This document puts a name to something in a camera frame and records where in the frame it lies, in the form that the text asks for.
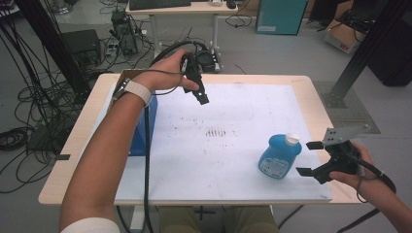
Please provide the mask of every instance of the hand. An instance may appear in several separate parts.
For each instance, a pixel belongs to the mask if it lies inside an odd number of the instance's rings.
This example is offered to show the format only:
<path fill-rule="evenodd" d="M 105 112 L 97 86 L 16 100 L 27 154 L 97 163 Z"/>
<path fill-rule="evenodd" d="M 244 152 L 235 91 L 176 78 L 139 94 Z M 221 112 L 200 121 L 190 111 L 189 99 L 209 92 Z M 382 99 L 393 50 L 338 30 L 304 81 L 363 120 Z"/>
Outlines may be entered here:
<path fill-rule="evenodd" d="M 180 64 L 184 54 L 189 53 L 188 50 L 177 50 L 171 56 L 159 60 L 150 70 L 161 70 L 168 73 L 165 74 L 157 71 L 147 71 L 135 77 L 133 81 L 147 87 L 150 91 L 170 89 L 177 85 L 189 90 L 197 90 L 199 85 L 191 80 L 185 79 L 180 75 Z"/>
<path fill-rule="evenodd" d="M 367 148 L 357 143 L 352 143 L 352 145 L 354 145 L 354 147 L 360 152 L 361 159 L 370 164 L 373 164 L 372 158 L 370 157 Z M 383 202 L 383 200 L 381 199 L 382 197 L 395 196 L 395 194 L 388 186 L 386 186 L 381 180 L 376 178 L 376 176 L 366 168 L 364 168 L 364 178 L 361 178 L 360 174 L 349 175 L 342 172 L 330 172 L 329 177 L 331 179 L 345 183 L 353 187 L 354 189 L 357 189 L 358 193 L 364 199 L 375 206 L 379 206 L 380 203 Z"/>
<path fill-rule="evenodd" d="M 363 159 L 364 161 L 370 164 L 373 163 L 372 158 L 370 157 L 370 154 L 367 148 L 361 146 L 360 144 L 354 143 L 354 142 L 351 142 L 351 143 L 360 152 L 361 159 Z M 364 168 L 364 174 L 367 178 L 374 177 L 374 174 L 370 172 L 369 170 L 367 170 L 366 168 Z M 357 188 L 358 183 L 361 180 L 361 177 L 359 176 L 359 174 L 349 175 L 349 174 L 342 173 L 342 172 L 330 172 L 329 177 L 339 182 L 345 183 L 353 188 Z"/>

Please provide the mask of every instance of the floor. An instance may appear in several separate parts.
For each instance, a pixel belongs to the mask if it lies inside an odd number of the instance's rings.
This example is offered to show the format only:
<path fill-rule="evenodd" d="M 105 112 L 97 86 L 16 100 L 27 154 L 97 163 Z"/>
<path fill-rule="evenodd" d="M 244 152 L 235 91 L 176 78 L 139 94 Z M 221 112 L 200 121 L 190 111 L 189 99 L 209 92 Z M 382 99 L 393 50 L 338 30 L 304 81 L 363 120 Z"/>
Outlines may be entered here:
<path fill-rule="evenodd" d="M 20 16 L 15 17 L 17 31 L 34 51 L 43 57 L 40 43 L 34 32 Z M 61 24 L 63 31 L 94 28 L 99 38 L 108 38 L 108 25 L 70 25 Z M 267 74 L 267 75 L 305 75 L 314 82 L 336 82 L 346 67 L 351 55 L 324 42 L 325 32 L 316 22 L 302 23 L 297 36 L 258 35 L 254 23 L 247 27 L 234 28 L 220 18 L 219 43 L 222 53 L 223 74 Z M 188 28 L 165 30 L 160 39 L 165 45 L 173 40 L 184 38 Z M 211 40 L 211 29 L 193 28 L 192 38 Z M 19 101 L 17 94 L 25 88 L 23 77 L 4 45 L 0 46 L 0 132 L 22 126 L 15 118 L 15 108 Z M 119 72 L 123 66 L 112 70 Z M 385 171 L 395 182 L 398 196 L 412 207 L 412 169 L 410 164 L 410 145 L 412 144 L 412 85 L 405 87 L 383 86 L 373 73 L 366 68 L 353 85 L 354 92 L 367 109 L 380 134 L 363 134 L 357 141 L 369 148 L 378 168 Z M 29 105 L 18 108 L 17 115 L 27 117 Z M 3 168 L 22 150 L 0 151 L 0 167 Z M 12 166 L 0 171 L 0 190 L 14 189 L 20 183 L 15 172 L 19 157 Z M 19 176 L 27 180 L 39 170 L 40 165 L 33 156 L 28 156 L 19 167 Z M 0 194 L 0 232 L 56 232 L 59 207 L 43 206 L 37 198 L 46 179 L 29 183 L 9 194 Z M 273 206 L 275 219 L 280 222 L 297 206 Z M 130 207 L 122 207 L 122 214 L 130 222 Z M 336 232 L 359 216 L 370 211 L 369 204 L 361 205 L 308 205 L 289 219 L 281 232 Z M 205 232 L 221 232 L 222 207 L 206 208 L 216 212 L 204 215 L 202 226 Z M 152 221 L 156 226 L 157 218 L 153 210 Z M 348 232 L 395 232 L 382 214 L 369 219 Z"/>

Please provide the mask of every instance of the white bottle cap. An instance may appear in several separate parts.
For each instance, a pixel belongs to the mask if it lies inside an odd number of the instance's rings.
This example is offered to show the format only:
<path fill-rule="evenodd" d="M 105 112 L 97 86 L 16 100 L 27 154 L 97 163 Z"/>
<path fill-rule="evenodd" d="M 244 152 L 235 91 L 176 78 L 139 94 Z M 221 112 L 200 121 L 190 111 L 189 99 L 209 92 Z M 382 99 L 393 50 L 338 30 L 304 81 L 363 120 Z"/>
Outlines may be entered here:
<path fill-rule="evenodd" d="M 289 146 L 295 146 L 300 140 L 299 135 L 297 134 L 287 134 L 285 137 L 285 143 Z"/>

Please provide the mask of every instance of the cardboard box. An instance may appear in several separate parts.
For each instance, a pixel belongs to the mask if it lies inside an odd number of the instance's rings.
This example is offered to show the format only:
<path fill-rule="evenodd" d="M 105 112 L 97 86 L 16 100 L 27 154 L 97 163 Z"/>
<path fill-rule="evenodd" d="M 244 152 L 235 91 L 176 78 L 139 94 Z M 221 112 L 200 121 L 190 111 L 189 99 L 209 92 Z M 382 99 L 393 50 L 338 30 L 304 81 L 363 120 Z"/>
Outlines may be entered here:
<path fill-rule="evenodd" d="M 120 74 L 120 78 L 117 86 L 119 86 L 126 78 L 133 79 L 141 74 L 141 70 L 123 70 Z M 151 140 L 155 130 L 155 115 L 157 112 L 157 98 L 152 96 L 152 100 L 149 104 L 149 122 L 150 122 L 150 135 Z M 139 116 L 139 120 L 134 130 L 133 139 L 131 141 L 129 156 L 145 156 L 146 155 L 146 133 L 145 133 L 145 112 Z"/>
<path fill-rule="evenodd" d="M 338 5 L 335 18 L 340 18 L 347 10 L 351 9 L 353 1 Z M 365 34 L 334 19 L 326 28 L 325 41 L 344 51 L 354 52 L 361 44 Z"/>

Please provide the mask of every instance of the pants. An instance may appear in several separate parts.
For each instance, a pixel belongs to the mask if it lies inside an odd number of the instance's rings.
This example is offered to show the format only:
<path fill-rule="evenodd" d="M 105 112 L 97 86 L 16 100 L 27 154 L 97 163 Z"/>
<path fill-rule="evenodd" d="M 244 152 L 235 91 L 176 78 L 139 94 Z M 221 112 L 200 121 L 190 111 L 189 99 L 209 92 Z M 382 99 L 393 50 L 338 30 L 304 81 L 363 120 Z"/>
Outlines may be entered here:
<path fill-rule="evenodd" d="M 193 207 L 159 207 L 160 233 L 201 233 Z M 279 233 L 268 206 L 231 207 L 224 214 L 225 233 Z"/>

